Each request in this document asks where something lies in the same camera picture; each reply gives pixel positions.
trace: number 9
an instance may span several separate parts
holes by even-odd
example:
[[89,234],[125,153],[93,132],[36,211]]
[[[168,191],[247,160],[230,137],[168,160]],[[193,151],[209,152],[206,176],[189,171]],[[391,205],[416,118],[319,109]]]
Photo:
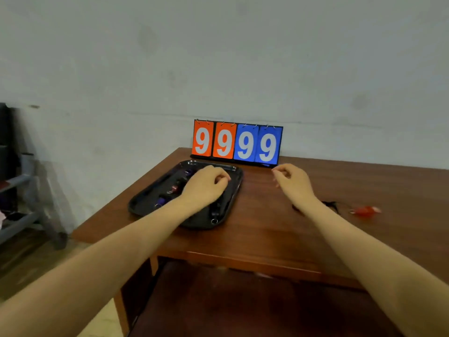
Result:
[[272,133],[266,133],[261,139],[261,150],[268,152],[268,155],[259,154],[259,157],[264,162],[269,162],[276,153],[276,137]]
[[195,136],[195,140],[202,147],[195,147],[195,150],[199,154],[203,154],[206,152],[209,147],[209,131],[206,128],[199,128],[197,130],[197,134]]
[[217,149],[217,154],[220,156],[227,156],[232,149],[232,134],[231,131],[223,129],[218,134],[218,145],[224,149]]
[[[248,143],[245,144],[245,138],[247,138],[247,137],[248,137]],[[251,132],[245,131],[244,133],[242,133],[240,135],[239,146],[240,146],[240,149],[242,149],[242,150],[246,149],[246,152],[239,151],[237,153],[241,159],[247,159],[248,157],[251,156],[252,150],[254,147],[254,136],[252,135]]]

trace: forearm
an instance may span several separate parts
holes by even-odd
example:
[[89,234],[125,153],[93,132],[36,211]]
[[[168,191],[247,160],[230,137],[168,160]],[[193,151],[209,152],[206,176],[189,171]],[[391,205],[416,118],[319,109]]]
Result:
[[48,272],[0,306],[2,336],[76,336],[196,210],[173,200]]
[[447,284],[320,201],[300,209],[405,335],[449,335]]

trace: red keychain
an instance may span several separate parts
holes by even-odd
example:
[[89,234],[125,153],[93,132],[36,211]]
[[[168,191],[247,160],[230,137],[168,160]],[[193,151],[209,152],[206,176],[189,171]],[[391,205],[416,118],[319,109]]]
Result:
[[382,211],[377,207],[366,206],[366,207],[351,209],[349,212],[353,215],[371,217],[376,213],[381,213]]

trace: table surface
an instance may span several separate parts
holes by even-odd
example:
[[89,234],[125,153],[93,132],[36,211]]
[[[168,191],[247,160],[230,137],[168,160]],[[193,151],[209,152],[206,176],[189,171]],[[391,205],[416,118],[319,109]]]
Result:
[[[129,200],[178,162],[178,148],[77,228],[72,238],[95,243],[136,221]],[[309,174],[316,196],[339,202],[343,217],[449,282],[449,171],[310,158],[279,158]],[[294,211],[267,168],[240,166],[244,179],[226,222],[210,231],[178,227],[158,256],[348,287],[360,284],[306,217]],[[348,213],[371,205],[370,219]]]

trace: black tray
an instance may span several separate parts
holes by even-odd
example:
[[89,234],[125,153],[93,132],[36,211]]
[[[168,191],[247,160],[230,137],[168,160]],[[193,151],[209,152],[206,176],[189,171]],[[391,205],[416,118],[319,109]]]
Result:
[[[229,210],[235,200],[235,195],[239,191],[240,184],[243,180],[243,170],[226,164],[217,164],[202,162],[196,160],[183,161],[177,164],[173,169],[162,175],[158,180],[154,181],[143,191],[135,195],[128,204],[128,210],[138,216],[145,216],[155,211],[156,201],[161,194],[166,194],[171,189],[171,186],[183,176],[185,176],[186,170],[197,171],[208,165],[214,167],[221,167],[231,176],[231,181],[228,183],[223,195],[213,204],[200,210],[195,215],[189,217],[181,226],[192,229],[211,229],[225,221]],[[212,220],[213,217],[210,214],[210,208],[216,206],[219,203],[221,205],[221,215]]]

